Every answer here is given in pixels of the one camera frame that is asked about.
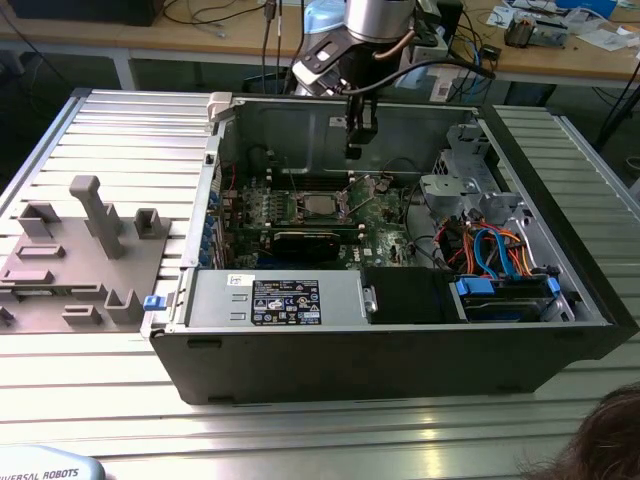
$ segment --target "power supply label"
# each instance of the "power supply label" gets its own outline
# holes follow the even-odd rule
[[[320,325],[317,280],[255,280],[251,321],[254,325]]]

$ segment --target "motherboard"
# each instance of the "motherboard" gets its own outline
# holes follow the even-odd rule
[[[395,186],[392,178],[272,178],[248,179],[223,195],[228,268],[343,270],[418,264],[403,223],[407,189]]]

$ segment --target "black wire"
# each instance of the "black wire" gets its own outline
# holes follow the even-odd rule
[[[278,53],[276,56],[275,94],[280,92],[280,52],[282,51],[282,0],[278,0]]]
[[[609,100],[607,100],[606,98],[604,98],[602,95],[606,95],[609,98],[612,98],[613,100],[618,100],[618,96],[613,95],[609,92],[604,91],[602,88],[598,88],[598,87],[592,87],[591,88],[593,90],[593,93],[595,93],[598,98],[600,98],[600,100],[602,100],[604,103],[606,103],[607,105],[609,105],[610,107],[613,107],[613,103],[611,103]],[[629,99],[629,97],[624,97],[622,100],[623,101],[627,101]]]
[[[602,122],[602,126],[600,127],[600,134],[599,135],[602,135],[602,132],[604,132],[605,128],[609,124],[609,120],[611,119],[611,116],[614,114],[614,112],[616,111],[616,109],[618,108],[620,103],[622,102],[623,97],[629,91],[629,87],[631,86],[633,81],[636,79],[636,76],[638,75],[638,70],[640,70],[640,61],[638,62],[638,65],[636,65],[636,69],[633,71],[633,75],[631,75],[631,78],[627,82],[627,86],[624,87],[624,90],[622,91],[622,94],[620,94],[620,98],[618,98],[618,101],[615,103],[613,108],[609,111],[609,115],[607,115],[607,118],[605,119],[605,121]]]
[[[598,98],[600,100],[602,100],[604,103],[606,103],[607,105],[609,105],[612,108],[614,107],[613,103],[611,103],[609,100],[607,100],[606,98],[604,98],[602,96],[602,93],[604,93],[604,92],[600,93],[600,91],[595,87],[591,87],[591,90],[593,90],[593,93],[595,93],[598,96]]]
[[[22,33],[20,30],[18,30],[18,27],[16,27],[16,26],[13,24],[13,22],[12,22],[12,21],[11,21],[11,19],[7,16],[6,12],[4,11],[4,8],[3,8],[1,5],[0,5],[0,15],[2,15],[2,16],[4,17],[4,19],[5,19],[5,20],[6,20],[6,22],[9,24],[9,26],[11,27],[11,29],[12,29],[14,32],[16,32],[16,35],[18,35],[18,36],[22,39],[22,41],[23,41],[24,43],[26,43],[27,45],[29,45],[29,48],[31,48],[31,50],[33,50],[33,51],[35,52],[35,54],[36,54],[36,55],[38,55],[38,56],[42,59],[42,61],[43,61],[44,63],[46,63],[46,64],[47,64],[47,66],[48,66],[48,67],[53,71],[53,73],[55,73],[55,74],[56,74],[56,76],[57,76],[60,80],[62,80],[62,82],[63,82],[65,85],[67,85],[67,87],[69,87],[69,88],[73,88],[73,85],[71,84],[71,82],[70,82],[69,80],[67,80],[67,78],[66,78],[64,75],[62,75],[62,74],[58,71],[58,69],[57,69],[56,67],[54,67],[54,66],[53,66],[53,64],[52,64],[49,60],[47,60],[47,58],[42,54],[42,52],[41,52],[40,50],[38,50],[38,49],[35,47],[35,45],[34,45],[33,43],[31,43],[31,42],[29,41],[29,39],[23,35],[23,33]]]
[[[300,50],[302,50],[302,45],[304,44],[304,0],[300,0],[300,30],[300,42],[298,43],[296,53],[293,54],[293,58],[289,64],[289,70],[287,71],[287,75],[284,79],[284,88],[282,89],[283,93],[287,93],[291,87],[291,80],[293,80],[293,65],[296,63],[298,55],[300,55]]]
[[[173,18],[171,15],[169,15],[168,13],[168,9],[171,5],[173,5],[174,3],[176,3],[178,0],[171,0],[166,7],[164,7],[164,10],[162,11],[162,15],[167,19],[167,20],[171,20],[172,22],[175,23],[179,23],[181,25],[207,25],[209,23],[218,23],[218,22],[223,22],[225,20],[229,20],[230,18],[234,18],[234,17],[239,17],[240,15],[244,15],[245,13],[251,13],[251,12],[257,12],[258,10],[262,10],[264,8],[264,5],[260,5],[259,7],[255,7],[255,8],[250,8],[248,10],[242,10],[241,12],[236,12],[232,15],[227,15],[226,17],[222,17],[222,18],[216,18],[214,20],[204,20],[204,21],[189,21],[189,22],[185,22],[184,20],[178,20],[177,18]]]
[[[415,70],[416,68],[422,67],[430,67],[431,65],[454,65],[456,67],[466,68],[472,72],[477,73],[478,75],[482,75],[483,77],[488,77],[491,79],[495,79],[496,76],[493,72],[486,70],[478,65],[474,65],[473,63],[469,63],[466,60],[458,60],[455,58],[443,58],[439,60],[424,60],[422,62],[414,63],[409,65],[408,67],[403,68],[402,70],[398,70],[397,72],[389,75],[386,78],[383,78],[379,82],[376,82],[368,87],[357,88],[355,90],[338,90],[340,95],[362,95],[363,93],[373,92],[374,90],[378,90],[379,88],[387,86],[389,83],[392,83],[394,80],[406,75],[407,73]]]
[[[236,3],[238,0],[231,0],[229,3],[225,3],[224,5],[220,5],[219,7],[205,7],[205,8],[201,8],[200,10],[196,10],[195,12],[193,12],[193,16],[192,17],[197,17],[198,15],[200,15],[202,12],[208,12],[210,10],[222,10],[223,8],[227,8],[230,7],[231,5],[233,5],[234,3]]]
[[[403,160],[407,162],[409,165],[411,165],[416,173],[422,174],[422,170],[418,168],[418,166],[416,165],[416,162],[411,160],[409,157],[396,157],[396,158],[392,158],[391,160],[389,160],[387,163],[384,164],[384,166],[380,169],[380,175],[384,175],[389,165],[391,165],[395,161],[400,161],[400,160]]]
[[[473,46],[475,47],[476,51],[478,52],[478,56],[480,56],[480,52],[482,51],[482,48],[484,47],[484,43],[482,41],[482,38],[480,37],[478,32],[476,32],[475,28],[473,27],[473,22],[469,18],[469,15],[467,14],[467,12],[465,10],[462,10],[461,13],[465,17],[467,22],[469,23],[469,26],[466,27],[466,26],[464,26],[464,25],[459,23],[458,24],[458,28],[464,28],[465,30],[469,30],[471,32],[471,35],[472,35],[473,38],[469,38],[468,36],[464,35],[463,33],[458,33],[458,35],[460,37],[462,37],[463,39],[469,40],[469,42],[473,43]],[[467,83],[467,80],[469,80],[469,75],[470,74],[471,74],[471,71],[468,71],[467,74],[464,76],[462,82],[460,82],[460,84],[458,84],[458,86],[454,88],[453,93],[447,99],[447,102],[453,101],[456,98],[456,95],[459,96],[459,99],[460,99],[459,101],[462,102],[464,84]]]
[[[261,65],[262,65],[262,93],[267,93],[267,65],[266,65],[266,56],[267,56],[267,42],[269,41],[269,31],[271,30],[271,20],[267,19],[267,24],[264,27],[264,38],[262,39],[262,56],[261,56]]]
[[[491,65],[491,71],[494,72],[496,70],[497,67],[497,63],[494,64],[491,60],[489,61],[489,64]],[[486,99],[486,93],[489,92],[489,88],[491,87],[491,85],[493,84],[493,80],[489,80],[487,78],[483,78],[480,82],[478,82],[478,84],[476,85],[476,87],[479,87],[482,85],[482,88],[480,88],[480,90],[477,90],[476,92],[474,92],[474,95],[478,95],[482,92],[485,92],[485,99]],[[460,94],[460,99],[462,100],[462,95],[467,95],[471,92],[471,90],[473,89],[473,84],[468,87],[466,90],[462,91]]]
[[[423,238],[433,238],[433,235],[420,235],[416,238],[413,238],[411,236],[411,230],[409,230],[409,207],[411,207],[411,200],[413,199],[413,195],[416,193],[416,190],[418,189],[418,187],[420,186],[420,181],[418,181],[413,188],[411,189],[411,193],[409,193],[409,198],[407,199],[407,206],[404,209],[404,229],[407,232],[407,237],[409,238],[409,242],[413,244],[413,246],[416,248],[416,250],[418,252],[420,252],[422,255],[424,255],[425,257],[427,257],[429,260],[431,260],[431,262],[433,262],[433,265],[438,265],[438,260],[436,259],[436,257],[427,252],[425,249],[423,249],[420,245],[417,245],[416,242],[418,240],[421,240]]]

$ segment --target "floor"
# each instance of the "floor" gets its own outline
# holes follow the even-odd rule
[[[78,62],[78,57],[64,55],[50,55],[47,58],[74,86],[118,88],[117,77],[109,60],[83,58]],[[26,73],[22,77],[4,74],[0,80],[2,186],[20,167],[71,93],[37,56],[27,54],[23,56],[23,62],[26,64]],[[239,91],[243,79],[260,73],[257,66],[204,64],[200,67],[199,75],[198,68],[196,64],[184,62],[136,61],[140,85],[144,90]],[[495,82],[487,96],[487,102],[502,103],[507,86],[504,82]],[[618,90],[608,92],[619,95]],[[558,87],[548,106],[567,115],[590,141],[595,139],[611,108],[592,89],[579,87]],[[625,164],[627,157],[640,155],[640,144],[637,141],[639,128],[640,115],[634,115],[623,123],[603,152],[605,160],[627,185],[631,185],[640,175],[640,172],[629,170]]]

